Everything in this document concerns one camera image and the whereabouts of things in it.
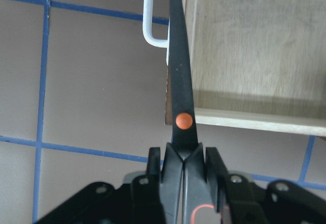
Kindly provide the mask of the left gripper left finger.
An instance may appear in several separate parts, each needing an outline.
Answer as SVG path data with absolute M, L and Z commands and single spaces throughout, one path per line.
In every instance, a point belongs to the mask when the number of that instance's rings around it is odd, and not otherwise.
M 132 223 L 165 223 L 160 201 L 160 148 L 149 149 L 146 171 L 135 177 L 130 187 Z

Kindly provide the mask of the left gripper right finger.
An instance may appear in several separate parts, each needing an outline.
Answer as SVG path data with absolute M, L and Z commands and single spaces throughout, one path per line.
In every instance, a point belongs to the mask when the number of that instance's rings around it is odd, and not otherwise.
M 250 181 L 227 170 L 217 148 L 206 148 L 206 182 L 220 223 L 267 223 Z

